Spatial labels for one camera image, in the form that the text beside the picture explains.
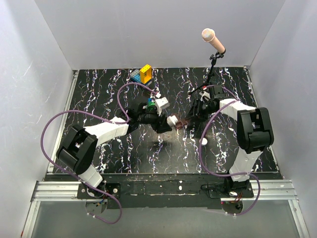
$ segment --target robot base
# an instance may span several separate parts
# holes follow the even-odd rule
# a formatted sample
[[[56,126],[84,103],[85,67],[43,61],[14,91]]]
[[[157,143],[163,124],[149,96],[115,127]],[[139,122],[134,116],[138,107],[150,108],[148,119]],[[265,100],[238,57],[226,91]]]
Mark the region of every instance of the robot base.
[[[120,198],[121,186],[119,183],[106,183],[103,187],[97,187],[100,190],[104,190],[107,193],[111,194],[115,198]],[[100,199],[103,195],[100,194],[92,194],[95,191],[88,189],[83,183],[78,186],[77,198],[78,199]]]
[[[235,198],[242,194],[242,198],[254,197],[252,185],[249,180],[245,182],[233,182],[231,177],[225,178],[224,183],[203,185],[202,190],[208,190],[210,198]]]

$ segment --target blue block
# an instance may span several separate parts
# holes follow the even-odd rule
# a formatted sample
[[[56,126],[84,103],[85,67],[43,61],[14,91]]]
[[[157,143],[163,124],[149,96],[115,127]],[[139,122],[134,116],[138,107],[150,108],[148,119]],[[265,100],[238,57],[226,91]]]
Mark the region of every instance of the blue block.
[[[132,81],[136,82],[136,83],[141,83],[141,77],[140,77],[140,71],[138,69],[136,69],[135,71],[133,71],[130,74],[130,78]]]

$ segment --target black tripod stand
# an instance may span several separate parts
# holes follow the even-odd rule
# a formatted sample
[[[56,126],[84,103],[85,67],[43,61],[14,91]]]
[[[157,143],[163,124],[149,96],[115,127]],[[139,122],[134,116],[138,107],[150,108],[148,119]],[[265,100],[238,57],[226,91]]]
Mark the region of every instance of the black tripod stand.
[[[215,55],[211,55],[211,56],[210,56],[209,59],[211,60],[211,68],[210,68],[210,70],[209,70],[209,73],[208,73],[206,82],[203,83],[201,86],[197,87],[194,91],[189,92],[188,95],[192,95],[193,93],[195,93],[197,90],[201,89],[202,87],[210,85],[210,79],[211,79],[212,76],[214,76],[213,67],[214,67],[215,64],[217,63],[217,59],[218,59],[218,58],[223,58],[223,56],[224,56],[223,54],[224,54],[225,52],[226,52],[226,51],[224,51],[223,53],[217,52]]]

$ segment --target toy block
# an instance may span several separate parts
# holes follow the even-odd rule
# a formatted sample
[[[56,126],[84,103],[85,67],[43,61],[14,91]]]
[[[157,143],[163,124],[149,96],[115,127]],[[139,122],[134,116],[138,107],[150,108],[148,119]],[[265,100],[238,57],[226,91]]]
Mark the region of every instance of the toy block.
[[[155,107],[155,102],[152,101],[151,98],[148,99],[148,107],[154,106]]]
[[[152,67],[150,65],[145,65],[140,70],[141,82],[147,84],[152,79]]]
[[[136,69],[135,71],[130,73],[130,78],[131,78],[132,81],[134,81],[136,83],[142,83],[141,82],[141,77],[140,77],[140,71],[138,69]]]

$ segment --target black mounting plate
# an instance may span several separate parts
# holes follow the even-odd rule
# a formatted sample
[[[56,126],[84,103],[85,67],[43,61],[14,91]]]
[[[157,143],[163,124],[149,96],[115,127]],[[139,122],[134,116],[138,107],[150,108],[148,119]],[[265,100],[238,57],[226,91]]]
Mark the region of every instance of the black mounting plate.
[[[225,192],[222,183],[221,184],[204,185],[204,187],[202,187],[202,189],[208,190],[210,198],[224,198],[224,197],[235,198],[234,196],[229,196],[228,193]],[[245,189],[245,190],[242,190],[242,191],[232,190],[232,192],[236,192],[237,194],[239,194],[241,192],[242,198],[253,198],[254,197],[251,183],[248,183],[247,189]]]
[[[111,195],[113,195],[115,198],[120,198],[121,194],[121,185],[119,183],[106,183],[105,185],[105,191]],[[78,186],[78,192],[77,192],[77,198],[78,199],[100,199],[101,197],[92,197],[87,192],[87,187],[84,184],[80,184]]]

